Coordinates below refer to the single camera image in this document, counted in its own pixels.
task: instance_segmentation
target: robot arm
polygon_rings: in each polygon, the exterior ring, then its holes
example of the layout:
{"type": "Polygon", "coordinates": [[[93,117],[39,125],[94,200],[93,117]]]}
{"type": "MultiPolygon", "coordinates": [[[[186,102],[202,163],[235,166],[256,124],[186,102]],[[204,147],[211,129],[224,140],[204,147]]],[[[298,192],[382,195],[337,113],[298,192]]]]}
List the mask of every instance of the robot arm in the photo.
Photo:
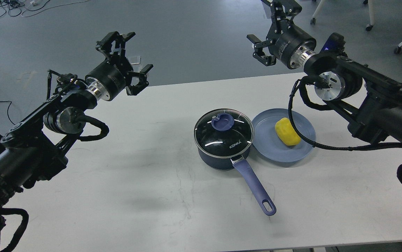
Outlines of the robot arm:
{"type": "Polygon", "coordinates": [[[23,188],[32,188],[36,181],[50,180],[65,169],[68,162],[65,154],[77,140],[94,141],[108,134],[106,124],[86,116],[84,111],[95,108],[100,99],[113,100],[123,89],[128,95],[135,96],[148,86],[147,73],[153,65],[148,64],[140,72],[134,72],[125,56],[125,44],[134,35],[134,32],[121,35],[115,31],[98,41],[96,49],[105,60],[85,80],[70,73],[60,75],[49,70],[49,90],[51,75],[58,76],[55,93],[49,97],[48,91],[48,99],[2,137],[0,142],[5,150],[0,154],[0,231],[5,225],[2,215],[20,214],[23,217],[12,242],[3,251],[15,248],[28,223],[25,210],[3,208],[9,198],[21,193],[23,188]],[[132,86],[132,78],[139,78],[139,83],[132,86]],[[100,134],[81,136],[86,123],[100,128],[100,134]],[[65,136],[53,144],[42,132],[44,125],[65,136]]]}
{"type": "MultiPolygon", "coordinates": [[[[279,0],[272,3],[261,0],[271,9],[271,27],[265,41],[255,35],[247,38],[254,44],[253,57],[268,66],[276,59],[289,69],[302,67],[308,75],[299,80],[290,95],[299,90],[303,102],[316,110],[335,110],[348,121],[348,130],[353,137],[368,142],[360,147],[331,147],[313,142],[300,134],[300,137],[315,147],[329,150],[372,150],[387,147],[402,147],[402,83],[384,76],[349,59],[344,52],[344,38],[333,33],[319,53],[313,50],[316,40],[294,24],[293,18],[302,10],[294,0],[279,0]],[[267,47],[270,56],[265,55],[267,47]],[[360,107],[353,107],[342,99],[357,93],[366,83],[367,96],[360,107]],[[305,85],[314,85],[315,92],[324,105],[310,101],[305,85]],[[387,136],[393,136],[400,143],[380,143],[387,136]]],[[[402,183],[402,165],[397,176],[402,183]]]]}

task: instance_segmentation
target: glass lid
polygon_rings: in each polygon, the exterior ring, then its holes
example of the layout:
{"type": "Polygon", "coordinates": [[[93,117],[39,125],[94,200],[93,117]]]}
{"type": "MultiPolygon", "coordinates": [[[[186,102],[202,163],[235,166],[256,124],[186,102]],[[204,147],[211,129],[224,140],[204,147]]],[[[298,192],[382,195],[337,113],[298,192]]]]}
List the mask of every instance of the glass lid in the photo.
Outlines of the glass lid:
{"type": "Polygon", "coordinates": [[[244,153],[254,139],[254,127],[244,114],[230,109],[212,110],[195,125],[196,145],[207,155],[231,158],[244,153]]]}

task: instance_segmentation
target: gray floor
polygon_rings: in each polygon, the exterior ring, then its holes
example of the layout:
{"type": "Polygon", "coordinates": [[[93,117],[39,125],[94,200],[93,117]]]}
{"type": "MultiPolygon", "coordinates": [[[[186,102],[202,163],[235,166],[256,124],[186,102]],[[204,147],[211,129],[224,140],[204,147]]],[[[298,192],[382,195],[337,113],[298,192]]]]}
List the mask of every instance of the gray floor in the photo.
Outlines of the gray floor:
{"type": "MultiPolygon", "coordinates": [[[[52,2],[50,6],[71,1],[52,2]]],[[[365,31],[369,14],[362,0],[329,0],[314,26],[310,19],[319,1],[298,2],[303,11],[295,23],[317,39],[317,49],[338,32],[344,35],[352,59],[402,82],[402,53],[393,54],[402,41],[402,1],[375,0],[376,24],[371,32],[365,31]]],[[[95,41],[113,30],[137,33],[127,52],[141,56],[143,65],[154,64],[151,85],[299,72],[280,62],[264,67],[252,58],[246,35],[263,39],[269,27],[258,0],[91,0],[29,18],[4,16],[0,19],[0,100],[12,100],[9,114],[14,122],[20,121],[45,99],[47,69],[84,76],[103,60],[94,49],[95,41]]],[[[0,104],[0,133],[12,126],[6,107],[0,104]]],[[[379,246],[340,251],[402,251],[399,244],[379,246]]]]}

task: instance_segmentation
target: blue plate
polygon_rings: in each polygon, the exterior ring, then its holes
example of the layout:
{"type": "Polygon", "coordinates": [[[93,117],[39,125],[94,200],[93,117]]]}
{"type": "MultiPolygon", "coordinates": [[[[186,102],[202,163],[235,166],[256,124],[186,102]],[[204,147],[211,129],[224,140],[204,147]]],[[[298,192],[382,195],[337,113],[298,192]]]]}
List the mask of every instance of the blue plate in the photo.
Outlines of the blue plate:
{"type": "MultiPolygon", "coordinates": [[[[278,137],[274,126],[282,118],[288,118],[288,110],[272,108],[258,114],[253,120],[255,135],[253,145],[263,156],[277,162],[296,162],[305,158],[313,149],[311,145],[301,140],[295,146],[285,145],[278,137]]],[[[307,138],[316,141],[313,125],[300,113],[293,111],[296,128],[307,138]]]]}

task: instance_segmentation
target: cooking pot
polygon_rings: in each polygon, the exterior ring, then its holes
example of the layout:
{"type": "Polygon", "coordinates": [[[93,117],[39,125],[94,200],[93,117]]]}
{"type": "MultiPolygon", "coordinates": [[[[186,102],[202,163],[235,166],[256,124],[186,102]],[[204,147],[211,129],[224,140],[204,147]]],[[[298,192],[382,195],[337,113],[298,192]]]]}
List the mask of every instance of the cooking pot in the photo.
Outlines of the cooking pot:
{"type": "Polygon", "coordinates": [[[219,170],[235,168],[263,212],[268,216],[276,213],[273,201],[246,161],[254,139],[254,127],[247,116],[228,108],[212,110],[198,120],[193,135],[198,153],[206,164],[219,170]]]}

